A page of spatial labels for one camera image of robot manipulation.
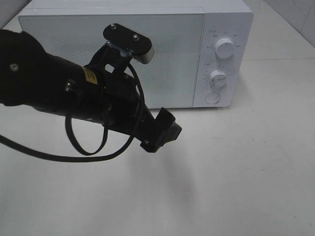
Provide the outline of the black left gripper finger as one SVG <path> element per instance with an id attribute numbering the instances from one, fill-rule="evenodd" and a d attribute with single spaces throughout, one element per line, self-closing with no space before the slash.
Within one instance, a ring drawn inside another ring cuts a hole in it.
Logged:
<path id="1" fill-rule="evenodd" d="M 169 128 L 163 130 L 159 135 L 157 145 L 159 147 L 164 146 L 168 142 L 172 142 L 178 138 L 182 131 L 182 128 L 177 123 L 173 123 Z"/>
<path id="2" fill-rule="evenodd" d="M 161 129 L 168 130 L 175 122 L 175 117 L 165 108 L 161 108 L 155 122 L 161 127 Z"/>

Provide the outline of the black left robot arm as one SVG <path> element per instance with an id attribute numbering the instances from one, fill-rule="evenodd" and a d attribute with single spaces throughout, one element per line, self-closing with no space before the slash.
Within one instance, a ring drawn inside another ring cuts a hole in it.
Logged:
<path id="1" fill-rule="evenodd" d="M 132 59 L 149 63 L 152 42 L 120 24 L 108 25 L 103 36 L 106 43 L 80 66 L 49 54 L 25 31 L 1 30 L 0 102 L 65 117 L 71 144 L 85 156 L 90 153 L 76 140 L 73 119 L 101 124 L 102 145 L 112 130 L 138 139 L 145 151 L 156 152 L 176 140 L 182 129 L 164 108 L 152 116 L 130 64 Z"/>

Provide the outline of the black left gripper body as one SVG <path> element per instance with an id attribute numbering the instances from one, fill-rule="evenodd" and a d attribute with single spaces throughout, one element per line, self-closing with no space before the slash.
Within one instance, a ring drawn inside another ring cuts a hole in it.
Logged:
<path id="1" fill-rule="evenodd" d="M 110 130 L 137 138 L 147 152 L 158 149 L 158 123 L 145 105 L 131 59 L 131 51 L 122 56 L 119 48 L 103 45 L 83 68 L 86 119 L 103 126 L 97 151 L 105 146 Z"/>

